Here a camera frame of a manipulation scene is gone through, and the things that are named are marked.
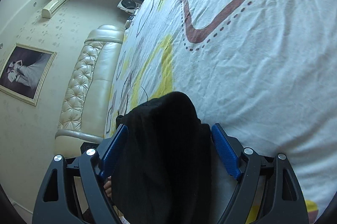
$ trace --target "black fabric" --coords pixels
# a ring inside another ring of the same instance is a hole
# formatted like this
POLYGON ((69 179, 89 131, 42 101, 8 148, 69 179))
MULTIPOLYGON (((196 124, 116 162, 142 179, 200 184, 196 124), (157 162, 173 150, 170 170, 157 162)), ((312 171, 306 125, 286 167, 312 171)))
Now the black fabric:
POLYGON ((173 92, 117 118, 129 139, 112 174, 112 200, 131 224, 208 223, 210 128, 173 92))
POLYGON ((5 191, 0 184, 0 223, 1 224, 26 224, 21 216, 16 212, 15 208, 9 201, 5 191))
POLYGON ((337 192, 324 210, 323 214, 316 220, 315 224, 335 224, 337 219, 337 192))
POLYGON ((85 222, 88 222, 89 224, 95 224, 94 217, 92 216, 92 213, 89 208, 83 213, 83 219, 85 222))

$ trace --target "hand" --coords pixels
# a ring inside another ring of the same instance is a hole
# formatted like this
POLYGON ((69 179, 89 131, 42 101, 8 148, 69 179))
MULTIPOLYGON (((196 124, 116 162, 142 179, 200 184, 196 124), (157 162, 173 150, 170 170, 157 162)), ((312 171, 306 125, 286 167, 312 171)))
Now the hand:
POLYGON ((107 183, 104 184, 104 190, 107 193, 108 197, 111 197, 111 177, 108 177, 107 183))

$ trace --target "black and white photo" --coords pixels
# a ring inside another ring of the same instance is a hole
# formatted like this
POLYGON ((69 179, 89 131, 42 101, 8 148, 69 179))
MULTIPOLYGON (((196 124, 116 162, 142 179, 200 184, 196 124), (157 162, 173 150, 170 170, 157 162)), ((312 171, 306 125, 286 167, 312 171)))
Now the black and white photo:
POLYGON ((56 52, 16 44, 1 71, 0 90, 36 105, 56 52))

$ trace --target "blue pad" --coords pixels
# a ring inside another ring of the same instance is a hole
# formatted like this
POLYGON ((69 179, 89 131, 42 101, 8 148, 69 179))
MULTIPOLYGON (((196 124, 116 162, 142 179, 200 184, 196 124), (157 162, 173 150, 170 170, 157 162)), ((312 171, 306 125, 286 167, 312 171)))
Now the blue pad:
POLYGON ((120 130, 115 132, 115 134, 117 135, 113 136, 114 140, 101 161, 101 172, 99 173, 99 177, 102 181, 105 181, 106 178, 112 175, 115 170, 119 156, 121 155, 129 137, 127 126, 123 125, 120 130))
POLYGON ((242 176, 242 171, 239 169, 239 158, 216 124, 212 126, 211 132, 214 146, 226 168, 227 173, 239 181, 242 176))

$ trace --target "wall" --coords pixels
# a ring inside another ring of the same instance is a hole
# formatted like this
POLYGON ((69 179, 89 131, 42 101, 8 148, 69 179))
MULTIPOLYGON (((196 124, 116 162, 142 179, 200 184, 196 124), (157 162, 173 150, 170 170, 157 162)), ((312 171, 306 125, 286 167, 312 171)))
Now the wall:
MULTIPOLYGON (((0 50, 0 69, 4 64, 8 53, 13 48, 15 42, 15 36, 20 32, 24 23, 32 16, 38 8, 43 6, 50 0, 1 0, 0 1, 0 43, 3 43, 3 48, 0 50)), ((24 170, 16 170, 15 173, 9 171, 9 169, 15 169, 17 166, 22 166, 23 162, 26 162, 28 154, 22 154, 21 151, 16 152, 14 147, 22 146, 24 151, 25 141, 20 140, 20 134, 28 133, 28 128, 25 128, 23 124, 21 127, 7 127, 6 117, 8 115, 15 116, 19 113, 17 108, 12 108, 9 104, 13 101, 12 98, 8 99, 8 95, 0 92, 0 181, 3 185, 7 195, 12 198, 19 209, 20 205, 25 206, 29 210, 33 209, 34 202, 32 202, 31 193, 35 193, 36 189, 30 188, 29 185, 25 185, 26 177, 29 176, 29 172, 24 170)), ((20 117, 16 117, 17 120, 12 122, 20 124, 20 117)))
POLYGON ((51 19, 41 18, 41 6, 12 40, 57 52, 36 106, 0 92, 0 181, 6 194, 31 212, 54 157, 62 102, 84 40, 102 24, 124 26, 129 15, 117 8, 119 1, 70 0, 51 19))

